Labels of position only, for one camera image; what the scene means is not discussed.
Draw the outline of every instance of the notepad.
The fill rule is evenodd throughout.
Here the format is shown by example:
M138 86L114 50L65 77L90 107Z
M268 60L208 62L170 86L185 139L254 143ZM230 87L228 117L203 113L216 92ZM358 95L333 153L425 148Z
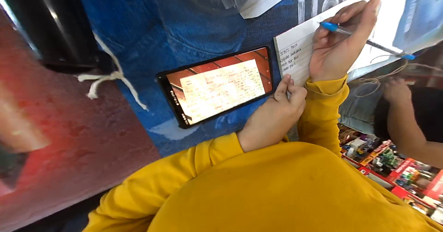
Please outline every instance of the notepad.
M309 61L312 55L312 38L319 22L334 16L341 8L362 0L346 0L323 13L274 37L275 51L281 76L290 74L298 86L303 86L309 77ZM397 33L406 0L381 0L377 23L369 38L383 46L392 46ZM361 54L348 72L386 60L377 56L387 52L365 45Z

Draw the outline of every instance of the blue pen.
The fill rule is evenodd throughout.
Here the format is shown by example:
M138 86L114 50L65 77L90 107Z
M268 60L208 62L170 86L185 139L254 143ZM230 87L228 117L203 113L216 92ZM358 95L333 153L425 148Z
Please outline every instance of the blue pen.
M347 31L346 29L344 29L343 27L339 26L338 24L333 24L333 23L329 23L329 22L320 22L320 25L321 25L322 27L324 27L325 29L327 29L327 30L329 30L329 31L332 31L332 32L337 32L337 33L344 34L344 35L348 35L348 36L352 35L352 32L351 32L351 31ZM366 41L366 44L369 44L369 45L371 45L371 46L373 46L373 47L376 47L376 48L379 48L379 49L381 49L381 50L383 50L383 51L386 51L386 52L388 52L388 53L391 53L391 54L395 55L396 57L401 57L401 58L404 58L404 59L407 59L407 60L413 60L413 59L416 58L416 57L415 57L414 55L412 55L412 54L406 53L406 52L404 52L404 51L402 51L402 52L396 52L396 51L394 51L394 50L392 50L392 49L389 49L389 48L383 47L383 46L381 46L380 44L375 43L375 42L373 42L373 41L371 41L371 40L367 40L367 41Z

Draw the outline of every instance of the white rope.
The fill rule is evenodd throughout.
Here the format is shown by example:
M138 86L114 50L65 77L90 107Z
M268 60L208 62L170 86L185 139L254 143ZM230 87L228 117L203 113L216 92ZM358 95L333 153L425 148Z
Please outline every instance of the white rope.
M100 83L102 83L104 81L108 81L108 80L120 79L129 88L129 90L131 91L132 96L136 100L137 104L139 104L139 106L141 108L148 111L147 106L145 104L141 103L138 93L137 93L137 90L135 90L134 86L123 75L123 69L121 68L121 65L120 65L117 57L111 52L111 50L108 48L108 46L95 33L94 33L94 37L95 37L95 40L98 42L98 44L103 49L103 51L108 53L111 56L112 60L114 61L115 65L118 68L118 71L114 71L110 75L88 75L88 74L78 75L77 79L79 82L83 82L85 80L95 80L91 84L91 88L89 88L89 93L86 96L88 96L89 99L97 99L98 98L97 89L98 89L98 86L100 85Z
M371 95L371 94L375 93L375 91L377 91L377 90L380 88L380 86L381 86L381 80L382 80L382 79L384 79L385 77L388 77L388 76L391 76L391 75L394 75L394 74L398 74L398 73L400 73L400 72L401 72L402 70L404 70L407 66L422 66L422 67L426 67L426 68L430 68L430 69L433 69L433 70L436 70L436 71L443 72L443 69L438 68L438 67L435 67L435 66L429 66L429 65L425 65L425 64L419 64L419 63L409 63L409 61L406 60L405 63L404 63L403 65L401 65L399 68L393 70L392 72L390 72L390 73L388 73L388 74L380 75L380 76L377 76L377 77L374 77L374 78L367 78L367 79L365 79L365 78L361 78L360 81L361 81L361 82L365 82L365 83L363 83L362 85L360 85L360 86L357 87L357 89L356 89L355 92L354 92L354 95L355 95L356 97L362 98L362 97L366 97L366 96L368 96L368 95ZM377 84L377 87L376 87L374 90L372 90L372 92L370 92L370 93L367 93L367 94L364 94L364 95L357 95L358 90L359 90L362 86L367 85L367 84Z

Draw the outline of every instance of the wrist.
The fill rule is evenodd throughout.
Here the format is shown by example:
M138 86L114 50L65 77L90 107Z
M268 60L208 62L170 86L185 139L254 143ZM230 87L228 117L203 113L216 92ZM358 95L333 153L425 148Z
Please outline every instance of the wrist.
M414 110L413 107L413 102L411 99L396 99L396 100L391 100L389 102L391 107L394 108L399 108L399 109L412 109Z
M346 76L345 74L336 74L336 75L325 75L325 76L317 76L313 77L311 76L312 82L318 82L318 81L332 81L332 80L339 80Z

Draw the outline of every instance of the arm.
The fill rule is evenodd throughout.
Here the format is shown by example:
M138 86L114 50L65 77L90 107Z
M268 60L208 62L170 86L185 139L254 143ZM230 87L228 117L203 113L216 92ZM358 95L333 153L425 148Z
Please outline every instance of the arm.
M318 28L309 62L311 79L306 83L306 109L299 122L300 141L323 146L340 154L338 107L349 94L346 72L351 68L377 21L380 0L360 1L346 6L325 21L340 23L352 35Z
M323 146L340 155L338 107L349 94L347 77L306 83L306 109L297 124L299 141Z
M399 152L434 167L443 167L443 144L428 142L414 117L411 91L404 80L386 84L388 132Z
M151 163L101 198L84 231L146 232L149 218L169 195L210 167L242 153L232 133Z

